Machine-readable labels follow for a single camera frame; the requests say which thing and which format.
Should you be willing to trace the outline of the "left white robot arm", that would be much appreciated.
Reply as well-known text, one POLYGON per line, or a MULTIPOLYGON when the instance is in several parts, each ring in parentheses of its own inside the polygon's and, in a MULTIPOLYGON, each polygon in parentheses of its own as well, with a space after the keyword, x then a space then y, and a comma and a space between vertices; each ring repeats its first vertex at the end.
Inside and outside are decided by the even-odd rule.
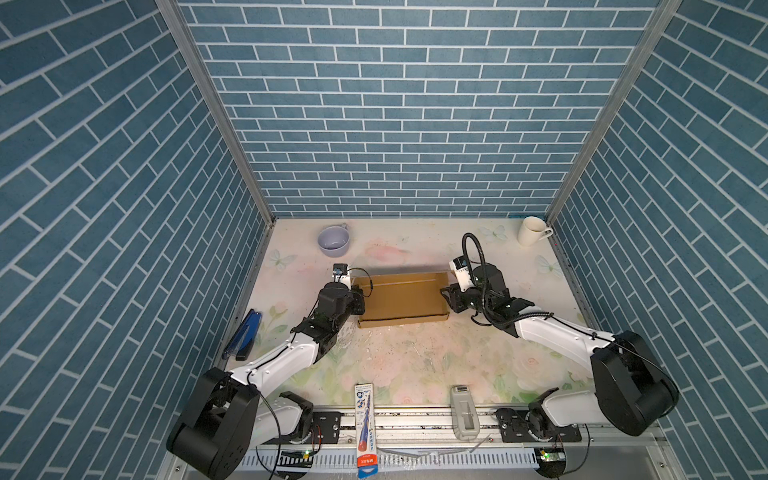
POLYGON ((209 479, 225 479, 250 448, 304 438, 312 402, 288 391, 273 402, 267 397, 322 359, 349 317, 364 312, 360 287, 350 280, 327 283, 283 345, 231 371, 213 367, 201 375, 168 434, 166 450, 209 479))

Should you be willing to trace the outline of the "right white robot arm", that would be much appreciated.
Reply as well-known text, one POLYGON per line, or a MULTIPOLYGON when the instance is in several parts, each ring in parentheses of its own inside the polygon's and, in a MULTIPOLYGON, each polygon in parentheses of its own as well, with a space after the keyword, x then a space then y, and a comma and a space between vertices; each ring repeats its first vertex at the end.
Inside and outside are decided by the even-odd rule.
POLYGON ((457 257, 449 268, 456 280, 440 293, 453 312, 472 309, 488 325, 555 351, 586 368, 593 378, 588 391, 551 388, 530 402, 526 422, 532 436, 548 441, 561 428, 591 423, 609 423, 638 436, 677 406, 679 387, 642 336, 596 331, 513 297, 492 264, 475 265, 457 257))

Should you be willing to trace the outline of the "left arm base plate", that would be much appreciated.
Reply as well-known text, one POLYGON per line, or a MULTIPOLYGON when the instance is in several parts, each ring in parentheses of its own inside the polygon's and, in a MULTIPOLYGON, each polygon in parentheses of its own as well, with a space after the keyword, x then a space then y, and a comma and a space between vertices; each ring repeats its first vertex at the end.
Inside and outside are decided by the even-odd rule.
POLYGON ((339 442, 342 418, 340 411, 314 412, 307 428, 299 427, 296 432, 284 435, 281 441, 297 445, 335 445, 339 442))

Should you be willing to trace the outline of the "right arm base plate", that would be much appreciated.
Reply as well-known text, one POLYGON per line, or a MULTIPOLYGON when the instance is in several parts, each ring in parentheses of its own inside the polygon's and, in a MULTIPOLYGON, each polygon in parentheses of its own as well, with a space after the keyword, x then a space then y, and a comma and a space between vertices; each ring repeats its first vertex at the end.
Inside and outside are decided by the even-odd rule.
POLYGON ((577 426, 557 427, 538 414, 530 419, 530 411, 499 408, 494 415, 504 443, 578 443, 582 441, 582 435, 577 426))

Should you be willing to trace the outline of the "brown cardboard box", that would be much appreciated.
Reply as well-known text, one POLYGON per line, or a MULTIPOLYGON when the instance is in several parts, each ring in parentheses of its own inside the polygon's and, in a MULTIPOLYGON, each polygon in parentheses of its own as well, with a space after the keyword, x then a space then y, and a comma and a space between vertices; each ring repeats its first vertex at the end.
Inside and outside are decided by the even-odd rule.
POLYGON ((365 312, 360 328, 378 328, 441 322, 451 310, 441 295, 449 286, 447 272, 400 273, 358 277, 353 284, 362 289, 365 312))

